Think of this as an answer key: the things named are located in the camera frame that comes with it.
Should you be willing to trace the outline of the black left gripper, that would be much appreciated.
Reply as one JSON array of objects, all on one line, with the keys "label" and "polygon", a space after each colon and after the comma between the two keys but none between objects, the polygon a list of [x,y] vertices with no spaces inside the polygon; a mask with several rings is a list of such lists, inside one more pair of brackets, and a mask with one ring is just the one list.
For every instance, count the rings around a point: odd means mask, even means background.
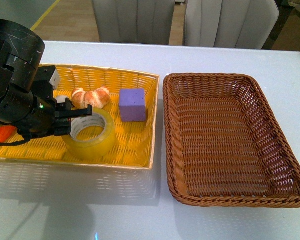
[{"label": "black left gripper", "polygon": [[23,138],[39,139],[49,136],[66,136],[71,132],[71,120],[91,116],[93,107],[72,110],[73,103],[69,98],[57,103],[52,98],[48,101],[35,96],[29,114],[15,123],[17,133]]}]

